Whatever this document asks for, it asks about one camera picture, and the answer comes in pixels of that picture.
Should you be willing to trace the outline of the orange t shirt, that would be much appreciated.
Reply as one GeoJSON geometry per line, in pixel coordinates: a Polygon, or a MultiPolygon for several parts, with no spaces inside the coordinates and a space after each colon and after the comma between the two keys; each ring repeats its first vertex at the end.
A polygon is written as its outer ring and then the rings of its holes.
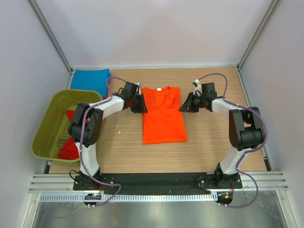
{"type": "Polygon", "coordinates": [[[143,144],[186,142],[188,140],[179,87],[143,88],[148,112],[142,115],[143,144]]]}

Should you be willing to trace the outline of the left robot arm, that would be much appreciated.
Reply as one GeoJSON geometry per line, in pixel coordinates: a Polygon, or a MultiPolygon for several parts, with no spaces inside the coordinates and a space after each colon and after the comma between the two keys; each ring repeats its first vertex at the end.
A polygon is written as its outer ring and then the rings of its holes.
{"type": "Polygon", "coordinates": [[[74,178],[74,190],[96,190],[101,183],[96,145],[101,134],[103,120],[130,108],[133,113],[147,113],[140,83],[126,82],[119,92],[92,104],[79,103],[68,133],[76,146],[80,159],[80,171],[74,178]]]}

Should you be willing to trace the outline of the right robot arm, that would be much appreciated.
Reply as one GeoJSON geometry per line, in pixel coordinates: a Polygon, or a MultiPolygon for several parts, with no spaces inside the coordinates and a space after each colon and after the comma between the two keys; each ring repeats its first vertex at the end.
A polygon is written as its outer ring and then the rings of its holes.
{"type": "Polygon", "coordinates": [[[217,164],[211,186],[230,188],[240,181],[239,167],[250,151],[262,145],[266,133],[257,107],[241,107],[222,96],[218,96],[214,83],[194,83],[180,112],[197,113],[201,108],[228,118],[228,137],[231,144],[224,160],[217,164]]]}

